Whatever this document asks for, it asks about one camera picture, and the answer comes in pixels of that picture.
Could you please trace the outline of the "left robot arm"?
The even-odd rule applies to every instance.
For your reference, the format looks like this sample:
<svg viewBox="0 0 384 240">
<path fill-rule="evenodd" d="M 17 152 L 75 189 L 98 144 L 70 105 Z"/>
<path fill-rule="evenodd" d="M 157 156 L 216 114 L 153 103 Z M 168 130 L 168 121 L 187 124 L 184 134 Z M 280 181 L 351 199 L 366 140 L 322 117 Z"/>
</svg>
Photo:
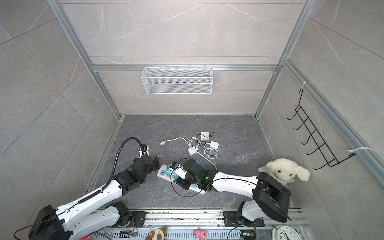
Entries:
<svg viewBox="0 0 384 240">
<path fill-rule="evenodd" d="M 125 170 L 117 173 L 119 156 L 128 141 L 139 145 L 139 157 Z M 120 145 L 107 182 L 87 195 L 68 204 L 40 210 L 35 222 L 27 226 L 30 240 L 79 240 L 106 227 L 134 226 L 129 208 L 118 199 L 143 184 L 152 172 L 158 171 L 160 161 L 150 157 L 148 146 L 136 137 Z"/>
</svg>

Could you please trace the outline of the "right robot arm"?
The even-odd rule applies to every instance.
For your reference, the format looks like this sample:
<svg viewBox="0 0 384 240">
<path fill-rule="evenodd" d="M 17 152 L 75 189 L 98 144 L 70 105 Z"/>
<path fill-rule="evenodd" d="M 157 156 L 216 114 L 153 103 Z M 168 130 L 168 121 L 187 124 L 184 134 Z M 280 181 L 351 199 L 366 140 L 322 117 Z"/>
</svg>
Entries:
<svg viewBox="0 0 384 240">
<path fill-rule="evenodd" d="M 170 166 L 172 185 L 189 190 L 195 185 L 198 193 L 228 192 L 248 197 L 241 202 L 238 210 L 225 213 L 235 226 L 248 226 L 268 217 L 279 223 L 290 220 L 288 216 L 291 192 L 267 173 L 258 176 L 242 177 L 228 175 L 217 170 L 208 170 L 194 159 L 182 159 Z"/>
</svg>

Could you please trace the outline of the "white charger cube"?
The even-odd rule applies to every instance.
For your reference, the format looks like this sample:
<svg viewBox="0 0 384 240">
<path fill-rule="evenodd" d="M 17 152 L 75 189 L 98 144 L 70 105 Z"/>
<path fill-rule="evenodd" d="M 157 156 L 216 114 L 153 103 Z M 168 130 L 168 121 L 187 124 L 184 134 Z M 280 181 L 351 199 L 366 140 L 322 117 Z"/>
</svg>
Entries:
<svg viewBox="0 0 384 240">
<path fill-rule="evenodd" d="M 198 153 L 198 150 L 195 147 L 188 148 L 188 152 L 190 156 L 196 155 Z"/>
</svg>

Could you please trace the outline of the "white multicolour power strip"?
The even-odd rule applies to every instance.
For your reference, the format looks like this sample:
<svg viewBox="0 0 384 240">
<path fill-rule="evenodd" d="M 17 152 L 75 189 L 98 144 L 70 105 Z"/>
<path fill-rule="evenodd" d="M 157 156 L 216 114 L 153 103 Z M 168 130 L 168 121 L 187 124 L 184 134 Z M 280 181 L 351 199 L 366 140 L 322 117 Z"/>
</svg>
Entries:
<svg viewBox="0 0 384 240">
<path fill-rule="evenodd" d="M 199 185 L 194 182 L 193 177 L 187 172 L 186 178 L 183 180 L 174 173 L 176 168 L 183 168 L 181 164 L 173 163 L 170 165 L 162 165 L 157 172 L 157 177 L 167 182 L 172 182 L 172 185 L 177 185 L 183 190 L 193 191 L 195 193 L 204 195 L 207 191 L 200 189 Z"/>
</svg>

